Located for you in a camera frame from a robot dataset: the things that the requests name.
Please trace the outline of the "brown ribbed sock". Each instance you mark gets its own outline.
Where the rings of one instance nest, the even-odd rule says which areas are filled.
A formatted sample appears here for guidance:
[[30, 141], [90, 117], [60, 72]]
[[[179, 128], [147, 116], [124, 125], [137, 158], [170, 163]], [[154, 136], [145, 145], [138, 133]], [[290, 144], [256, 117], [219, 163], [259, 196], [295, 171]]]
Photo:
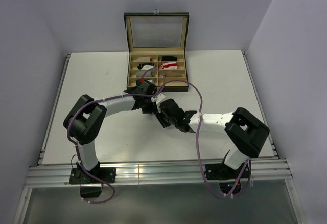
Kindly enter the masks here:
[[180, 71], [168, 70], [165, 72], [164, 76], [166, 78], [178, 78], [178, 77], [184, 77], [185, 74], [184, 72], [180, 72]]

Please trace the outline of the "red white striped sock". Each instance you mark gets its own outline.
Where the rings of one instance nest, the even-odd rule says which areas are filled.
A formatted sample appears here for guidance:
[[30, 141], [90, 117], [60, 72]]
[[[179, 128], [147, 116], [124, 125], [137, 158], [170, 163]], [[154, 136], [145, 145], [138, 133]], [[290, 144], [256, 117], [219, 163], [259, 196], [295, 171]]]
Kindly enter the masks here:
[[177, 62], [163, 62], [161, 64], [163, 70], [175, 70], [178, 69]]

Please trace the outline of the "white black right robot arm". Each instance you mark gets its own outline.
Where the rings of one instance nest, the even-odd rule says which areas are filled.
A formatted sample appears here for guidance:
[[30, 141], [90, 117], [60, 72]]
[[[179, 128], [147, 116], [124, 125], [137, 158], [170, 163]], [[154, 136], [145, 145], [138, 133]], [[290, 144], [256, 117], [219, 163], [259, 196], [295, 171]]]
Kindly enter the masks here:
[[227, 178], [234, 177], [247, 159], [259, 157], [270, 134], [268, 126], [243, 107], [230, 113], [204, 114], [193, 110], [184, 111], [173, 99], [156, 97], [151, 101], [157, 106], [155, 115], [164, 128], [173, 125], [183, 133], [228, 135], [233, 148], [221, 165], [221, 172]]

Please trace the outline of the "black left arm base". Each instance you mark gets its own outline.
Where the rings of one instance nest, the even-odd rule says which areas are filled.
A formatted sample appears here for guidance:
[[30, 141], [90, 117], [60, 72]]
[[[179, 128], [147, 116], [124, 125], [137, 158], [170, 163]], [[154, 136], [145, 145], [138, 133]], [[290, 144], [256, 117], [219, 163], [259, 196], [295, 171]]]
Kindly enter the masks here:
[[81, 167], [75, 167], [71, 170], [71, 175], [69, 177], [70, 185], [80, 186], [80, 196], [82, 198], [98, 198], [102, 193], [102, 186], [87, 186], [90, 184], [102, 184], [104, 182], [114, 183], [116, 177], [116, 168], [96, 168], [88, 173], [86, 173]]

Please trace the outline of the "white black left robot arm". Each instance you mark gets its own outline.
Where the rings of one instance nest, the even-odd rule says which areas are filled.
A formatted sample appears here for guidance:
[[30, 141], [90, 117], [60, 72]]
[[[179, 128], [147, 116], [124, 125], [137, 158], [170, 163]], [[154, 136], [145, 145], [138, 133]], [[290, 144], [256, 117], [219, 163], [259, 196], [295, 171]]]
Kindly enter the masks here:
[[82, 168], [81, 177], [93, 183], [100, 176], [99, 160], [96, 156], [95, 138], [98, 136], [106, 117], [123, 111], [156, 108], [151, 98], [157, 92], [155, 84], [144, 80], [140, 85], [123, 91], [113, 97], [95, 99], [82, 95], [64, 119], [67, 138], [74, 144], [78, 164]]

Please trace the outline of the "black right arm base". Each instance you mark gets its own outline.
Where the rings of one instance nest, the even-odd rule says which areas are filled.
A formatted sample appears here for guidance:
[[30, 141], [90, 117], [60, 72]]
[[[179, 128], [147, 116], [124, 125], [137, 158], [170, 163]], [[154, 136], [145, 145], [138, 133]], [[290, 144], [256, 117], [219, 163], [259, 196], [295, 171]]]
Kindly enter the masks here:
[[[209, 181], [223, 181], [219, 183], [219, 187], [222, 193], [228, 194], [229, 191], [233, 188], [236, 179], [239, 176], [239, 173], [242, 170], [244, 163], [237, 169], [231, 169], [222, 163], [214, 163], [214, 164], [206, 164], [205, 165], [205, 177]], [[233, 195], [240, 194], [242, 191], [242, 179], [247, 179], [246, 186], [248, 186], [251, 177], [251, 164], [247, 163], [243, 173], [238, 181], [234, 191], [232, 192]]]

